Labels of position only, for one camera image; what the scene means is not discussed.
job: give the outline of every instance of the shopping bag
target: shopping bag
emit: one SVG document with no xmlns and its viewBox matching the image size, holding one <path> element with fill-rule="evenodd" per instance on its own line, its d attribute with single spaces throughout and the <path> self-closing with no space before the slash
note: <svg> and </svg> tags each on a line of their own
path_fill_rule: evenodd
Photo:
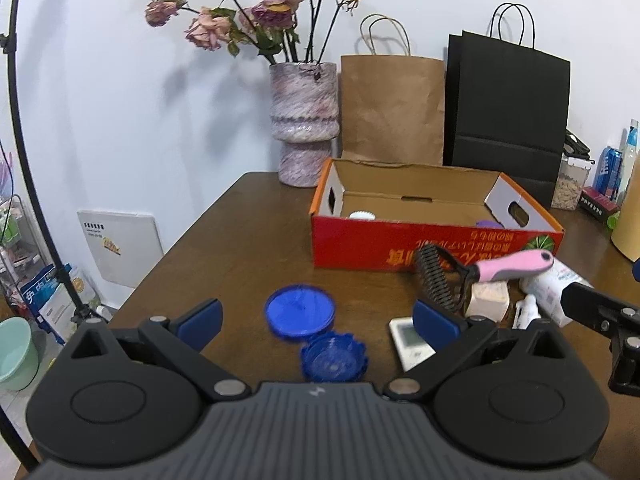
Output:
<svg viewBox="0 0 640 480">
<path fill-rule="evenodd" d="M 570 62 L 523 46 L 522 4 L 502 4 L 498 38 L 449 37 L 444 163 L 503 171 L 549 207 L 562 156 L 569 107 Z M 502 40 L 500 21 L 516 7 L 518 44 Z"/>
<path fill-rule="evenodd" d="M 366 20 L 368 32 L 363 31 Z M 371 28 L 396 26 L 405 56 L 376 52 Z M 342 56 L 342 156 L 353 160 L 442 165 L 444 62 L 412 56 L 398 20 L 371 14 L 360 24 L 371 55 Z"/>
</svg>

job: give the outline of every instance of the yellow cylinder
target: yellow cylinder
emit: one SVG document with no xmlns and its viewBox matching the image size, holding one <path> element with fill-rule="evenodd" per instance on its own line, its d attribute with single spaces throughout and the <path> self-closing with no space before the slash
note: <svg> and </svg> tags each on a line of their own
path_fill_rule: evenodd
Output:
<svg viewBox="0 0 640 480">
<path fill-rule="evenodd" d="M 640 258 L 640 162 L 636 161 L 626 188 L 620 217 L 611 235 L 618 250 L 632 262 Z"/>
</svg>

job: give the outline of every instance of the paper bag handle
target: paper bag handle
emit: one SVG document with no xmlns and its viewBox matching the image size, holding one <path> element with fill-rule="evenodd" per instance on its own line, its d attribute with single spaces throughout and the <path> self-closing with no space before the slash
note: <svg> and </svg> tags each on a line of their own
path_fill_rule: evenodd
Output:
<svg viewBox="0 0 640 480">
<path fill-rule="evenodd" d="M 371 22 L 371 24 L 369 25 L 369 41 L 367 41 L 367 38 L 364 34 L 364 31 L 362 30 L 362 27 L 364 26 L 364 23 L 369 18 L 372 18 L 373 16 L 378 16 L 378 18 L 373 20 L 373 22 Z M 396 20 L 395 18 L 390 18 L 389 16 L 385 16 L 384 14 L 380 14 L 378 12 L 374 12 L 373 14 L 369 14 L 368 16 L 365 16 L 364 19 L 360 22 L 360 37 L 362 38 L 362 41 L 364 41 L 364 44 L 367 45 L 367 48 L 369 49 L 370 53 L 374 55 L 377 54 L 376 46 L 373 43 L 373 35 L 372 35 L 371 28 L 377 22 L 383 22 L 385 20 L 388 22 L 391 22 L 392 25 L 396 28 L 396 31 L 398 32 L 398 36 L 400 36 L 400 41 L 402 43 L 402 46 L 404 47 L 404 51 L 406 52 L 406 55 L 410 56 L 411 44 L 409 43 L 409 35 L 406 33 L 406 29 L 404 28 L 404 25 L 400 23 L 398 20 Z"/>
<path fill-rule="evenodd" d="M 495 10 L 494 10 L 494 14 L 491 16 L 491 25 L 490 25 L 490 28 L 489 28 L 489 37 L 492 37 L 494 35 L 495 15 L 498 13 L 498 11 L 500 10 L 500 8 L 502 6 L 507 6 L 507 7 L 500 13 L 500 18 L 498 18 L 498 38 L 500 40 L 502 39 L 502 30 L 500 29 L 500 26 L 502 25 L 502 17 L 504 16 L 504 13 L 507 12 L 507 10 L 511 9 L 511 7 L 515 7 L 516 9 L 518 9 L 518 12 L 520 13 L 520 18 L 522 19 L 522 32 L 520 33 L 520 41 L 518 42 L 518 45 L 522 46 L 522 40 L 524 38 L 524 30 L 526 28 L 526 24 L 525 24 L 525 20 L 524 20 L 524 14 L 522 13 L 522 10 L 520 10 L 520 8 L 522 7 L 523 9 L 525 9 L 529 13 L 529 17 L 531 19 L 531 28 L 532 28 L 531 47 L 535 48 L 536 47 L 536 22 L 533 19 L 533 14 L 529 10 L 529 7 L 527 7 L 524 4 L 512 4 L 510 2 L 505 2 L 505 3 L 500 4 L 499 6 L 497 6 L 495 8 Z"/>
</svg>

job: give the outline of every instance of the blue can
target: blue can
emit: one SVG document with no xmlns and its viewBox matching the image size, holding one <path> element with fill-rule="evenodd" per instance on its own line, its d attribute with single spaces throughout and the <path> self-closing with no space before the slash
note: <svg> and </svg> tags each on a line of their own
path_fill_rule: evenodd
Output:
<svg viewBox="0 0 640 480">
<path fill-rule="evenodd" d="M 611 200 L 618 195 L 620 186 L 620 165 L 622 163 L 622 152 L 611 146 L 607 146 L 602 152 L 602 158 L 598 165 L 598 174 L 593 187 L 602 195 Z"/>
</svg>

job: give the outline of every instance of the white floor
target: white floor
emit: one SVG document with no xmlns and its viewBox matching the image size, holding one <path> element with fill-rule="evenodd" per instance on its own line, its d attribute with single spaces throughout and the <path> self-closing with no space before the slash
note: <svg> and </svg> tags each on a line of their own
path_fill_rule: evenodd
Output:
<svg viewBox="0 0 640 480">
<path fill-rule="evenodd" d="M 51 334 L 47 334 L 36 326 L 32 326 L 33 342 L 38 351 L 40 367 L 31 384 L 20 392 L 8 392 L 0 390 L 0 406 L 8 415 L 16 427 L 22 439 L 31 443 L 31 435 L 24 420 L 24 412 L 31 394 L 36 389 L 40 379 L 49 368 L 49 364 L 55 358 L 62 346 L 60 346 Z M 18 459 L 11 452 L 7 444 L 0 438 L 0 480 L 13 480 L 19 467 Z"/>
</svg>

